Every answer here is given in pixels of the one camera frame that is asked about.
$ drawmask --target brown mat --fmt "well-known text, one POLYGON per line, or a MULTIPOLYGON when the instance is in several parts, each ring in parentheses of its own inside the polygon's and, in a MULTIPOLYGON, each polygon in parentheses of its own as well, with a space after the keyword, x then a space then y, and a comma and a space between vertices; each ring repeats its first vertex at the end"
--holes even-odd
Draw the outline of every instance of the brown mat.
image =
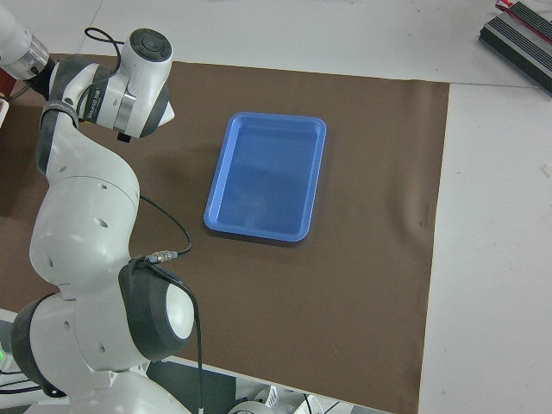
MULTIPOLYGON (((449 86, 182 63, 169 85, 177 117, 154 135, 127 145, 98 126, 82 130, 191 231, 193 252, 168 267, 198 296, 205 362, 416 412, 449 86), (311 229, 298 245, 233 240, 203 224, 227 121, 244 110, 328 125, 311 229)), ((12 311, 52 290, 28 262, 47 189, 35 170, 39 114, 13 107, 0 129, 0 306, 12 311)), ((183 245, 141 207, 131 254, 183 245)))

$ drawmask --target white table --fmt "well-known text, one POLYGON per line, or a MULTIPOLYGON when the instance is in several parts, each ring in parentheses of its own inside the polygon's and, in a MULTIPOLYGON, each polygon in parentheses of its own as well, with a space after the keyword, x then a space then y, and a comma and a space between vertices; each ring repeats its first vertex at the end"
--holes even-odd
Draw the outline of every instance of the white table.
POLYGON ((150 27, 176 60, 453 83, 419 412, 552 410, 552 102, 477 42, 494 1, 0 3, 55 53, 113 54, 85 26, 150 27))

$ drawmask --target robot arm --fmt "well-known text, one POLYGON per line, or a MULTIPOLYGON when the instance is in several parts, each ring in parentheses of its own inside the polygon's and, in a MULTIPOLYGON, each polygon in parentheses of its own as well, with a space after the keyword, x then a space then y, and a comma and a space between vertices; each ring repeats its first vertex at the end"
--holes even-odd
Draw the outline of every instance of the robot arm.
POLYGON ((0 22, 0 66, 48 99, 36 155, 49 188, 30 259, 60 289, 18 314, 11 339, 17 365, 46 395, 66 395, 67 412, 187 413, 145 367, 186 345, 197 306, 168 271, 130 259, 138 180, 121 157, 78 131, 80 118, 138 138, 172 119, 170 43, 136 30, 112 73, 82 56, 54 65, 2 6, 0 22))

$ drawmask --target screw hole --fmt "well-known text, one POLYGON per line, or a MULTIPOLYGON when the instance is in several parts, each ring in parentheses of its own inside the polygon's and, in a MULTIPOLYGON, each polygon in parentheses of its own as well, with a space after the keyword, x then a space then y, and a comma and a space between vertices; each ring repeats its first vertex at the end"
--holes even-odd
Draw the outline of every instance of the screw hole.
POLYGON ((97 224, 98 226, 101 226, 101 227, 103 227, 104 229, 107 229, 107 228, 108 228, 107 223, 106 223, 104 220, 102 220, 101 218, 94 217, 94 221, 96 222, 96 224, 97 224))

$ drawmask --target cable connector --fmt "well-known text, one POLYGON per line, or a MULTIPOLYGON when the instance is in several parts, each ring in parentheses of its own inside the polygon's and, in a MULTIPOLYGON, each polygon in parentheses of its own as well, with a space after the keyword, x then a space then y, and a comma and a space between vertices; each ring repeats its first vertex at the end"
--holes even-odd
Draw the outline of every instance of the cable connector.
POLYGON ((178 252, 172 250, 162 250, 160 252, 151 253, 149 256, 146 256, 146 260, 150 263, 164 263, 172 259, 179 257, 178 252))

